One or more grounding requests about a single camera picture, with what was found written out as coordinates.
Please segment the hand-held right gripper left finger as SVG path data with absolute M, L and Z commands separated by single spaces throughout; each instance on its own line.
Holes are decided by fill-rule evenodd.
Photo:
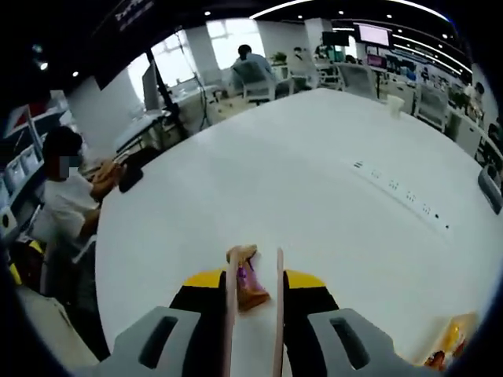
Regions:
M 77 376 L 222 376 L 226 272 L 187 280 L 168 307 L 157 306 L 116 337 L 110 356 Z

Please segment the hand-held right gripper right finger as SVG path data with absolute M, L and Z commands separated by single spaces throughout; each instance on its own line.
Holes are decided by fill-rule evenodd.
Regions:
M 283 272 L 283 344 L 293 376 L 434 376 L 402 359 L 391 337 L 352 309 L 341 309 L 325 283 Z

